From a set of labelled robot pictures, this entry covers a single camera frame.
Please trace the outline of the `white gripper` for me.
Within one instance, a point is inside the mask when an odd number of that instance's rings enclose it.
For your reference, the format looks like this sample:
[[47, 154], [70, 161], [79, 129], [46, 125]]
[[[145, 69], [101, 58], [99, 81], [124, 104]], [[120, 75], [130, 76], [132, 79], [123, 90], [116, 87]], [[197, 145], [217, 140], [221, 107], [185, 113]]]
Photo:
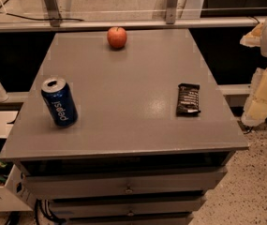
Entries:
[[[256, 25], [240, 40], [246, 47], [259, 47], [261, 54], [267, 57], [267, 18]], [[257, 68], [250, 84], [250, 94], [245, 101], [241, 121], [248, 127], [256, 127], [267, 118], [267, 68]]]

